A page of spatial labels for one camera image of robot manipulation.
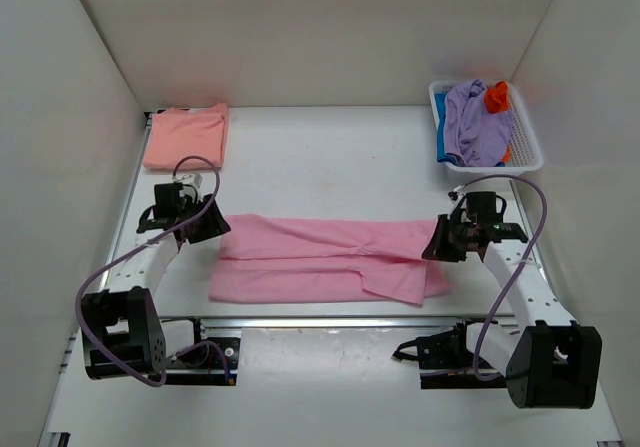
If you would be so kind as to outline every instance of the pink cloth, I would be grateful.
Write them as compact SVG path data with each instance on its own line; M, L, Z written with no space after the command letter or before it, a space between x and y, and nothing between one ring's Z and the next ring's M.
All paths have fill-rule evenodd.
M142 159L147 169L173 170L187 155L200 155L222 167L229 128L229 107L217 104L189 113L169 109L151 117L151 138ZM188 160L180 170L207 169L199 160Z
M209 298L241 303L399 300L448 293L420 258L435 220L359 222L227 217Z

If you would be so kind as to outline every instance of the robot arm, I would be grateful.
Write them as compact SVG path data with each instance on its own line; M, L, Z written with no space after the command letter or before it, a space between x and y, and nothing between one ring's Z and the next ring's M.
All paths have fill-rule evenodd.
M200 212L210 196L200 197L200 174L183 176L154 188L155 205L142 214L135 246L145 244L158 230L169 230ZM196 344L199 329L192 320L163 325L153 296L169 263L184 242L197 243L229 232L215 201L184 230L167 235L130 258L106 288L82 297L82 313L91 331L119 359L141 374L159 375L165 358ZM126 375L107 359L83 332L85 369L92 379Z
M455 192L450 196L458 200ZM518 224L504 223L506 201L501 199L503 205L498 212L499 199L495 192L464 195L449 215L438 217L423 258L458 262L466 259L467 252L477 252L501 289L524 262L506 294L520 333L509 335L497 324L491 324L480 357L502 374L518 407L589 408L595 399L600 336L595 328L580 326L560 304L531 259L523 259L528 239ZM438 346L455 338L448 345L456 352L450 354L459 356L460 365L468 365L482 325L470 322L458 326L453 333L433 337L437 337Z

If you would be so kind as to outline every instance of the cable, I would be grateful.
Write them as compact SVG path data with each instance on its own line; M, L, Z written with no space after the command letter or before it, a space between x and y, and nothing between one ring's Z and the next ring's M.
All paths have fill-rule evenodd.
M201 360L200 362L198 362L197 364L191 364L191 363L188 363L188 362L186 362L184 359L178 359L178 360L179 360L180 362L182 362L182 364L183 364L185 367L187 367L187 368L189 368L189 369L195 369L195 368L197 368L197 367L200 367L202 364L204 364L204 363L207 361L207 359L209 358L209 356L210 356L210 355L211 355L211 347L209 347L209 346L207 345L207 351L205 352L204 357L203 357L203 358L202 358L202 360Z
M137 372L136 370L134 370L133 368L128 366L125 362L123 362L121 359L119 359L91 331L91 327L89 327L89 324L87 324L87 321L85 320L84 315L82 313L82 297L84 296L84 294L87 291L87 289L89 288L89 286L98 277L100 277L103 273L105 273L109 269L112 269L116 265L121 264L122 262L131 259L132 257L134 257L137 254L139 254L140 252L142 252L144 249L146 249L148 246L158 243L164 237L166 237L168 235L171 235L174 232L176 232L176 231L186 227L187 225L195 222L200 217L202 217L205 213L207 213L209 208L213 206L213 203L215 202L216 196L218 195L218 190L220 189L220 174L218 173L217 167L213 164L213 162L211 162L209 159L207 159L205 157L202 157L200 155L188 155L188 156L184 157L183 159L181 159L180 162L178 162L176 164L176 167L174 169L173 175L175 176L175 173L178 171L178 168L184 162L186 162L187 160L191 160L191 159L200 160L200 161L204 162L205 164L207 164L209 167L211 167L213 169L213 173L216 176L216 186L215 186L215 188L213 190L213 193L211 194L211 197L209 198L209 200L205 204L205 206L198 213L193 215L192 217L189 217L188 219L180 222L179 224L174 225L173 227L171 227L171 228L163 231L162 233L156 235L155 237L149 239L144 244L139 245L138 247L135 247L134 249L131 249L126 254L123 254L120 257L118 257L117 259L115 259L115 260L109 262L108 264L104 265L103 267L100 267L98 270L96 270L93 274L91 274L82 283L82 285L80 286L80 289L78 290L78 293L76 294L76 301L75 301L76 318L78 319L78 324L80 325L80 329L82 330L82 333L87 337L89 342L91 342L100 351L100 353L102 355L104 355L107 359L109 359L120 370L122 370L123 372L129 374L131 377L139 380L143 384L146 384L146 385L148 385L150 387L161 387L162 385L164 385L164 383L167 380L166 368L163 366L162 374L160 376L160 380L159 381L154 381L154 380L151 380L151 379L145 377L141 373ZM224 353L220 350L220 347L218 347L214 342L211 342L211 344L213 344L213 346L215 346L214 348L217 348L218 355L220 355L220 358L222 359L222 365L223 365L224 370L225 370L225 377L227 377L227 375L229 375L228 374L229 367L227 365L227 359L224 356ZM192 350L192 349L194 349L196 347L200 347L201 345L207 345L207 344L203 344L202 342L199 342L199 343L195 344L194 346L187 347L186 352L189 352L190 350Z
M504 215L504 213L507 211L507 199L497 194L496 198L502 201L502 207L500 207L500 215Z
M542 214L540 216L540 222L538 223L538 227L533 233L531 240L525 247L524 252L522 254L523 259L528 259L529 255L531 255L531 251L533 250L534 245L536 244L536 241L538 240L538 237L540 237L542 229L544 228L544 224L547 222L547 198L545 197L544 192L542 192L542 189L534 182L531 182L530 180L527 180L527 179L523 179L516 175L510 175L510 174L486 175L478 179L472 180L471 182L467 182L462 186L462 188L468 187L469 185L475 184L476 182L480 182L481 180L488 180L488 179L495 179L495 178L506 178L506 179L523 182L528 186L532 187L540 197L540 202L542 203ZM507 294L509 293L509 290L511 290L511 287L513 286L513 284L515 284L518 276L524 269L525 265L526 265L525 262L520 262L518 264L518 266L516 267L516 270L513 271L513 273L511 274L511 277L509 277L509 280L507 280L507 283L504 284L504 287L500 291L500 294L498 294L498 297L496 298L495 302L491 306L491 309L489 310L487 317L484 319L484 323L482 324L482 328L480 329L480 333L478 335L478 342L476 343L476 348L473 351L473 373L478 380L490 382L500 377L500 374L482 375L480 373L480 371L478 370L480 365L480 350L482 348L482 343L484 342L484 338L487 335L487 331L489 330L489 326L491 325L491 321L495 317L496 313L498 312L498 309L500 308L500 305L506 298Z
M438 370L436 372L423 372L420 373L420 377L439 377L441 375L458 375L464 374L469 367L464 367L461 369L450 369L450 370Z
M231 371L229 370L229 364L227 363L227 356L224 355L224 352L222 352L222 349L220 348L220 346L211 340L201 340L196 344L193 344L189 347L185 347L184 349L178 351L175 354L175 356L180 357L181 355L188 354L192 350L196 350L200 347L204 347L205 345L207 346L207 348L213 347L213 350L215 350L216 353L218 354L218 357L220 357L220 360L222 362L222 370L224 370L224 378L227 381L227 383L230 384L231 382L233 382L233 377L231 377Z

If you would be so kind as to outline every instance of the white table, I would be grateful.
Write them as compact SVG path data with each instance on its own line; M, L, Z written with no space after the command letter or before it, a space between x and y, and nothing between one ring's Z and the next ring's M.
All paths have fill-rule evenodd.
M446 192L456 185L435 164L434 152L435 127L424 107L232 109L219 205L224 215L429 219L450 210ZM153 203L153 184L169 178L139 173L118 253L131 247L138 216ZM212 182L205 175L205 191ZM510 202L508 220L521 221L508 182L479 188L497 190ZM156 297L161 315L222 317L246 326L256 319L304 326L308 319L346 317L354 328L245 328L234 388L90 381L76 342L50 432L69 432L69 447L595 447L620 438L601 391L589 411L522 411L504 390L421 391L415 364L389 360L399 343L416 336L414 329L357 328L364 317L402 325L417 316L428 322L486 314L497 284L476 258L445 265L455 290L425 299L421 308L238 305L207 299L216 245L186 246L174 260Z
M434 162L435 126L425 107L231 109L218 204L223 215L353 220L432 219L447 213L448 180ZM142 168L131 197L118 255L133 247L140 213L153 185L169 174ZM203 192L213 189L204 174ZM509 202L507 218L522 222L508 181L479 184ZM471 255L443 264L451 295L421 308L398 302L241 305L214 303L207 292L219 242L186 245L167 269L155 299L160 315L212 317L443 316L486 314L497 283ZM509 313L505 306L502 313Z

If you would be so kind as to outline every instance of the blue cloth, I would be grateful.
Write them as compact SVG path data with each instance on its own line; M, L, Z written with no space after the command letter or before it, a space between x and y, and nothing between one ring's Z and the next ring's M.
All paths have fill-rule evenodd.
M446 108L446 93L434 94L434 98L436 101L436 109L438 111L438 118L440 119L440 123L438 124L438 134L437 134L437 160L440 163L450 163L453 165L459 165L456 157L454 155L447 155L444 149L444 126L445 119L447 116L447 108ZM496 167L504 167L504 162L498 162Z

